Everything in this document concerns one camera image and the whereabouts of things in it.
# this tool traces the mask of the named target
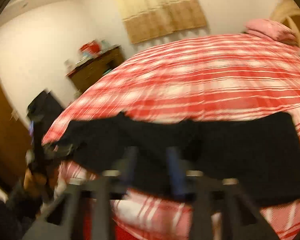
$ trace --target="red plaid bedsheet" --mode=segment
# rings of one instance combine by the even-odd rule
[[[300,137],[297,48],[248,34],[176,41],[140,52],[91,86],[55,120],[43,142],[58,140],[70,120],[125,111],[135,120],[249,120],[287,111]],[[92,178],[75,163],[60,177]],[[113,202],[117,224],[138,239],[186,239],[191,207],[128,191]],[[300,200],[261,213],[280,239],[300,231]],[[213,217],[218,238],[219,217]]]

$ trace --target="wooden dresser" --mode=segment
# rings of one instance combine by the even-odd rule
[[[80,92],[85,92],[96,83],[106,72],[124,62],[119,45],[110,47],[98,57],[88,60],[71,71],[67,77]]]

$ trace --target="wooden headboard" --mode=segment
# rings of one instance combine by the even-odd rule
[[[282,0],[274,9],[270,19],[291,28],[297,35],[300,47],[300,8],[293,0]]]

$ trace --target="curtain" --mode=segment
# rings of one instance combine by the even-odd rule
[[[198,0],[116,0],[133,44],[175,31],[203,27]]]

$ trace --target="brown curtain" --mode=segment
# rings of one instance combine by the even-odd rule
[[[116,1],[133,44],[206,25],[198,0]]]

